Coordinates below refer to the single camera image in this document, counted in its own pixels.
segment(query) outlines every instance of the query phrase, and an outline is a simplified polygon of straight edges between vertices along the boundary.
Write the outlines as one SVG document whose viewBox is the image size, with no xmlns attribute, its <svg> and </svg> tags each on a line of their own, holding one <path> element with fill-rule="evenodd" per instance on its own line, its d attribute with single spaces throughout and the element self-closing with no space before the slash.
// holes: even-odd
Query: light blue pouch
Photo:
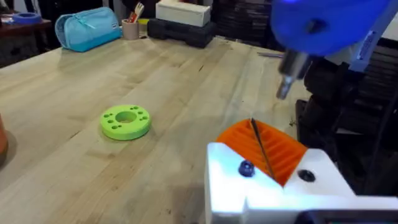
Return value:
<svg viewBox="0 0 398 224">
<path fill-rule="evenodd" d="M 55 33 L 62 47 L 85 52 L 120 38 L 122 31 L 114 12 L 101 7 L 59 17 Z"/>
</svg>

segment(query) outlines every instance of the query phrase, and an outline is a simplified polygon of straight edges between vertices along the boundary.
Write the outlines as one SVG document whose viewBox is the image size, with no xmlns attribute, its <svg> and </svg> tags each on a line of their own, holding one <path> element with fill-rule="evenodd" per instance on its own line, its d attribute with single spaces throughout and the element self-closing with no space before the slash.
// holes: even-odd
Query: screw head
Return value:
<svg viewBox="0 0 398 224">
<path fill-rule="evenodd" d="M 316 179 L 315 175 L 309 170 L 299 170 L 297 175 L 306 182 L 314 182 Z"/>
<path fill-rule="evenodd" d="M 239 173 L 244 177 L 252 177 L 254 175 L 254 165 L 250 161 L 242 161 L 239 166 Z"/>
</svg>

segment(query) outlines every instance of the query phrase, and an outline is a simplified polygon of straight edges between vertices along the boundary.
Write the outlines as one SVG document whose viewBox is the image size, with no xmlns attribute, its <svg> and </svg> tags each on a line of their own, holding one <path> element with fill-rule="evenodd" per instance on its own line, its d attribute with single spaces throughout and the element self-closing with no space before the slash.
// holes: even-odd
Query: black cable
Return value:
<svg viewBox="0 0 398 224">
<path fill-rule="evenodd" d="M 382 136 L 384 134 L 384 130 L 386 129 L 387 122 L 390 119 L 390 116 L 391 116 L 391 114 L 392 114 L 392 112 L 394 110 L 395 104 L 397 103 L 397 99 L 398 99 L 398 85 L 396 86 L 396 89 L 395 89 L 395 92 L 394 92 L 394 96 L 392 97 L 391 101 L 389 102 L 389 104 L 388 104 L 388 106 L 387 106 L 386 110 L 384 111 L 384 114 L 383 114 L 383 116 L 381 118 L 381 121 L 380 121 L 380 125 L 379 125 L 378 131 L 377 131 L 376 139 L 375 139 L 374 144 L 373 144 L 372 159 L 371 159 L 371 162 L 370 162 L 369 167 L 367 169 L 365 180 L 364 180 L 363 185 L 362 185 L 362 193 L 363 194 L 366 194 L 368 192 L 369 180 L 371 179 L 371 174 L 373 172 L 374 165 L 376 163 L 376 157 L 377 157 L 377 154 L 378 154 L 378 152 L 380 150 L 380 142 L 381 142 Z"/>
</svg>

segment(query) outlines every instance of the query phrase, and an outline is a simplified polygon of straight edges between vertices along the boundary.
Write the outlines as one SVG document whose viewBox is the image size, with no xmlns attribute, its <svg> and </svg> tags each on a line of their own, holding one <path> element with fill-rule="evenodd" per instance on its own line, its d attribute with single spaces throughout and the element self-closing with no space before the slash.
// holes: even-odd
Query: metal shaft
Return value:
<svg viewBox="0 0 398 224">
<path fill-rule="evenodd" d="M 297 79 L 302 79 L 311 65 L 309 54 L 286 50 L 284 57 L 279 65 L 279 72 L 282 75 L 282 81 L 279 85 L 276 97 L 284 100 Z"/>
</svg>

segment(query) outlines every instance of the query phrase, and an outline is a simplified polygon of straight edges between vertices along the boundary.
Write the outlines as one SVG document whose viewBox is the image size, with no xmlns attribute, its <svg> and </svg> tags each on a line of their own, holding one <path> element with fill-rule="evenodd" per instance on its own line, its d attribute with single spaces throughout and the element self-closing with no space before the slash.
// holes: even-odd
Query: green ring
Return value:
<svg viewBox="0 0 398 224">
<path fill-rule="evenodd" d="M 104 134 L 115 140 L 132 140 L 145 135 L 150 128 L 149 113 L 137 105 L 119 105 L 101 115 Z"/>
</svg>

